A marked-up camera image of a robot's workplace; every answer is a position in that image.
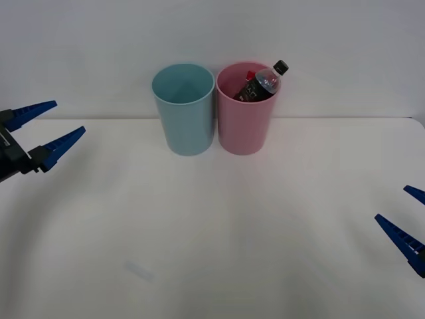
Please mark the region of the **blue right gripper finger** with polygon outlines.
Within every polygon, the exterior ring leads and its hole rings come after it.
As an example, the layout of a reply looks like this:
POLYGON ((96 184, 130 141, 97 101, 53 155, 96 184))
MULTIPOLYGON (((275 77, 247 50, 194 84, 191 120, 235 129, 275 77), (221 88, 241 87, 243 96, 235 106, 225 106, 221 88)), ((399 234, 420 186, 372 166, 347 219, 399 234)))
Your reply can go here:
POLYGON ((375 220, 404 255, 408 264, 421 278, 424 278, 424 244, 404 232, 380 214, 375 216, 375 220))
POLYGON ((413 186, 406 185, 403 190, 425 205, 425 192, 413 186))

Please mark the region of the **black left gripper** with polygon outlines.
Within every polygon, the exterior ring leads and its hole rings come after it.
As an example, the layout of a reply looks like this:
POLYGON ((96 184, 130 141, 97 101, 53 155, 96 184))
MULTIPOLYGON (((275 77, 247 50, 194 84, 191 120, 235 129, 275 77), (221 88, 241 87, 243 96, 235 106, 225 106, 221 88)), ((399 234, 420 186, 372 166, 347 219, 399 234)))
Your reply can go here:
POLYGON ((37 116, 57 107, 55 100, 1 111, 1 182, 17 173, 41 170, 46 173, 86 132, 81 126, 70 133, 28 152, 9 132, 14 132, 37 116))

